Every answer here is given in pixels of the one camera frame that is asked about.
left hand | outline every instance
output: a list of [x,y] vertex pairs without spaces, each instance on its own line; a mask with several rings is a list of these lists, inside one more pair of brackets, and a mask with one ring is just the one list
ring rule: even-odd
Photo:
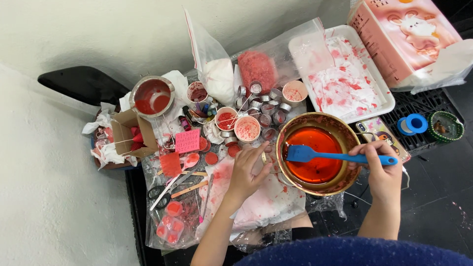
[[258,148],[252,148],[251,145],[246,144],[237,153],[230,186],[226,195],[243,204],[249,196],[256,192],[263,180],[268,176],[272,163],[266,164],[258,175],[252,174],[251,171],[268,145],[268,141],[261,144]]

hand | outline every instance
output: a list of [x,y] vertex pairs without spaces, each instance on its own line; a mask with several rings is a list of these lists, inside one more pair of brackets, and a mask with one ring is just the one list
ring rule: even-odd
[[241,204],[260,187],[263,180],[268,176],[272,163],[266,164],[258,175],[251,173],[261,153],[268,147],[269,142],[261,144],[258,148],[252,148],[246,144],[235,156],[233,174],[226,195],[230,195]]
[[[370,174],[368,183],[373,196],[373,203],[396,204],[401,202],[401,180],[403,163],[396,152],[385,141],[375,141],[358,145],[348,152],[349,155],[365,154],[368,160]],[[378,155],[392,156],[398,159],[396,165],[382,166]],[[355,169],[357,163],[350,162],[349,168]]]

cardboard box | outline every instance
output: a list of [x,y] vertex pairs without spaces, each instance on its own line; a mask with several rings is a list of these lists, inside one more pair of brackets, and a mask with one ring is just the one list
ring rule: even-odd
[[[158,144],[153,133],[153,127],[151,123],[146,119],[138,116],[133,110],[127,110],[122,113],[115,115],[114,120],[111,122],[112,131],[114,134],[115,148],[118,154],[123,156],[131,155],[138,158],[146,157],[152,153],[158,151]],[[133,144],[133,134],[131,128],[139,126],[141,134],[143,134],[143,140],[146,147],[138,149],[136,151],[130,151],[131,145]]]

ziplock bag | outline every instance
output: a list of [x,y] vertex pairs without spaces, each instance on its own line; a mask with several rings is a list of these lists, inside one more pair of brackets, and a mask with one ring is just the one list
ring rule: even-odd
[[273,87],[335,66],[324,39],[322,22],[315,18],[250,48],[238,56],[243,84],[248,88],[259,81],[261,94],[266,94]]
[[233,106],[233,65],[222,45],[197,22],[191,21],[189,12],[184,9],[192,55],[194,56],[200,82],[207,93],[226,106]]

phone case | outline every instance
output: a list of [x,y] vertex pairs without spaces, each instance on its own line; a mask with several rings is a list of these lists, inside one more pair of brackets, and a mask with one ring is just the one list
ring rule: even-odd
[[[383,120],[381,120],[379,116],[356,123],[356,128],[361,133],[371,132],[376,134],[380,140],[386,141],[403,160],[403,163],[411,159],[411,155],[399,143],[399,141],[396,139],[396,136],[394,136],[394,134],[389,130],[389,128],[384,124]],[[370,134],[363,134],[363,137],[368,142],[375,141],[374,136]]]

